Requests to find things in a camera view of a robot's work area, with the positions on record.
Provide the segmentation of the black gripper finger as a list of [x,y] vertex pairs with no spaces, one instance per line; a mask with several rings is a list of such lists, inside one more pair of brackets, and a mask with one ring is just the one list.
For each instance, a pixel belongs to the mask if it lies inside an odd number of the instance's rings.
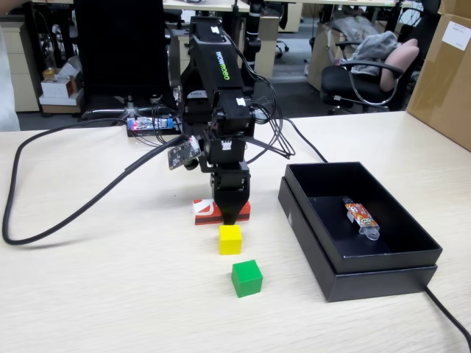
[[214,201],[222,214],[223,224],[235,224],[248,200],[249,190],[216,190],[214,192]]

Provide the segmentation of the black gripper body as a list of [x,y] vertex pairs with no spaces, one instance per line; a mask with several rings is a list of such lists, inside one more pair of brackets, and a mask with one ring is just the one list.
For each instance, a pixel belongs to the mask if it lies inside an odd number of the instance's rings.
[[244,159],[246,142],[239,137],[204,134],[200,140],[200,168],[212,174],[217,191],[249,191],[249,168]]

